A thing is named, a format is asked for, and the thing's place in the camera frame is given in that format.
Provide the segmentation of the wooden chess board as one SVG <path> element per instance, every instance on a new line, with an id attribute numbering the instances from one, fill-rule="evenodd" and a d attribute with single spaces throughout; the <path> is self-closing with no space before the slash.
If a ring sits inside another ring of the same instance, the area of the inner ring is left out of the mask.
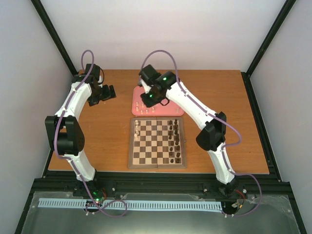
<path id="1" fill-rule="evenodd" d="M 175 145 L 175 119 L 177 119 L 179 146 L 180 150 L 176 150 Z M 135 140 L 136 123 L 139 121 L 138 140 Z M 168 139 L 168 132 L 172 131 L 172 139 Z M 173 147 L 174 157 L 169 157 L 169 148 Z M 176 153 L 180 152 L 180 157 L 176 157 Z M 183 118 L 181 117 L 136 117 L 131 119 L 130 128 L 130 145 L 128 168 L 130 169 L 155 169 L 155 168 L 186 168 L 187 154 L 185 148 Z"/>

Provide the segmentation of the black corner post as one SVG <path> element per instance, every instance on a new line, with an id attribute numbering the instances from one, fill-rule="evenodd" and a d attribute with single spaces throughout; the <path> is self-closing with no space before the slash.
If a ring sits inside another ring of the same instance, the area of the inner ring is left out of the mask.
<path id="1" fill-rule="evenodd" d="M 246 75 L 250 78 L 253 72 L 256 70 L 258 64 L 260 63 L 261 59 L 263 58 L 265 52 L 269 48 L 271 42 L 273 41 L 274 37 L 276 36 L 278 30 L 282 26 L 283 22 L 285 21 L 286 17 L 288 16 L 289 12 L 291 11 L 292 7 L 296 3 L 296 0 L 286 0 L 280 9 L 278 15 L 276 16 L 273 24 L 271 25 L 268 33 L 266 34 L 263 42 L 261 43 L 255 57 L 253 58 L 251 64 L 249 65 Z"/>
<path id="2" fill-rule="evenodd" d="M 31 0 L 32 5 L 34 6 L 37 14 L 39 15 L 42 23 L 44 24 L 47 32 L 49 33 L 52 41 L 54 42 L 55 46 L 57 47 L 61 57 L 63 58 L 67 68 L 69 69 L 70 73 L 74 76 L 78 73 L 76 70 L 68 52 L 66 51 L 50 17 L 48 16 L 42 2 L 40 0 Z"/>

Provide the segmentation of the right black corner post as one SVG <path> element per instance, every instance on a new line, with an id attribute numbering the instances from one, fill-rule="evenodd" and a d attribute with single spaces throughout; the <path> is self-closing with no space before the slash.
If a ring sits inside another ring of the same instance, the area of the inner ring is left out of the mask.
<path id="1" fill-rule="evenodd" d="M 246 75 L 250 78 L 253 72 L 256 70 L 258 64 L 260 63 L 261 59 L 263 58 L 265 52 L 269 48 L 271 42 L 273 41 L 274 37 L 276 36 L 278 30 L 282 26 L 283 22 L 285 21 L 286 17 L 288 16 L 289 12 L 291 11 L 292 7 L 296 3 L 296 0 L 286 0 L 280 9 L 278 15 L 276 16 L 273 24 L 271 25 L 268 33 L 266 34 L 263 42 L 261 43 L 255 57 L 253 58 L 251 64 L 249 65 Z"/>

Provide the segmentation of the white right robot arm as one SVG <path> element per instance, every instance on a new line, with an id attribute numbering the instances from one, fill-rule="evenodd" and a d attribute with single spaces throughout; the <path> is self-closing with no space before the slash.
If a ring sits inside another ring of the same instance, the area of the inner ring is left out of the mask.
<path id="1" fill-rule="evenodd" d="M 200 133 L 195 140 L 211 158 L 216 179 L 220 183 L 220 195 L 229 197 L 236 189 L 237 181 L 226 151 L 226 115 L 205 106 L 171 71 L 161 74 L 153 66 L 147 65 L 139 72 L 139 85 L 144 88 L 140 97 L 146 107 L 153 107 L 163 100 L 172 101 L 197 124 Z"/>

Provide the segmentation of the left black corner post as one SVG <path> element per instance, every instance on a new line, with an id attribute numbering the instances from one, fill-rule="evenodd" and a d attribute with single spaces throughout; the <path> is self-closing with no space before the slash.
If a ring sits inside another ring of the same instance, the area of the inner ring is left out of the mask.
<path id="1" fill-rule="evenodd" d="M 44 24 L 47 32 L 49 33 L 52 41 L 54 42 L 55 46 L 57 47 L 61 57 L 63 58 L 67 68 L 69 69 L 70 73 L 74 76 L 78 73 L 76 70 L 68 52 L 66 51 L 50 17 L 48 16 L 42 2 L 40 0 L 31 0 L 32 5 L 34 6 L 37 14 L 39 15 L 42 23 Z"/>

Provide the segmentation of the black aluminium frame rail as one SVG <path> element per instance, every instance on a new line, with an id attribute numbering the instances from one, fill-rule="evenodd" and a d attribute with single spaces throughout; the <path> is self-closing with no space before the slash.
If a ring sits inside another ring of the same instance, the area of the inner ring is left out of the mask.
<path id="1" fill-rule="evenodd" d="M 257 175 L 257 186 L 250 176 L 239 177 L 239 190 L 246 189 L 248 195 L 286 195 L 293 199 L 288 182 L 271 175 Z M 225 197 L 218 190 L 219 183 L 213 174 L 167 174 L 167 173 L 108 173 L 98 172 L 95 181 L 88 182 L 91 192 L 104 189 L 108 197 L 118 198 L 127 193 L 139 194 L 190 194 L 204 199 L 230 201 L 238 198 L 236 192 Z M 30 193 L 72 192 L 75 196 L 88 194 L 73 172 L 48 171 L 42 178 L 34 180 Z"/>

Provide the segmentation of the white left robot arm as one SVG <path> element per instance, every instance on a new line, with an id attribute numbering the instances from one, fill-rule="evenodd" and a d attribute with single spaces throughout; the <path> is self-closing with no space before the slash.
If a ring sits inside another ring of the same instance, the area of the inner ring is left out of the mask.
<path id="1" fill-rule="evenodd" d="M 96 170 L 84 151 L 85 137 L 78 120 L 85 103 L 95 106 L 116 97 L 113 85 L 104 85 L 103 82 L 103 70 L 98 65 L 87 64 L 82 74 L 73 77 L 69 94 L 61 108 L 45 119 L 51 149 L 59 159 L 71 165 L 77 180 L 86 181 L 84 190 L 90 196 L 97 196 L 101 192 L 101 183 L 94 179 Z"/>

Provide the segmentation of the pink plastic tray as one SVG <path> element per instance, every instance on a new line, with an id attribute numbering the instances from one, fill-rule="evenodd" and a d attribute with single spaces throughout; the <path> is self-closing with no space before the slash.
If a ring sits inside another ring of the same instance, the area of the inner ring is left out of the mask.
<path id="1" fill-rule="evenodd" d="M 184 114 L 183 109 L 181 109 L 177 104 L 170 101 L 170 103 L 166 106 L 162 106 L 160 104 L 157 104 L 154 107 L 155 112 L 152 113 L 152 107 L 148 108 L 145 106 L 145 108 L 142 108 L 142 100 L 140 98 L 140 95 L 144 92 L 143 87 L 136 86 L 133 90 L 133 102 L 132 102 L 132 114 L 138 117 L 145 117 L 145 116 L 182 116 Z"/>

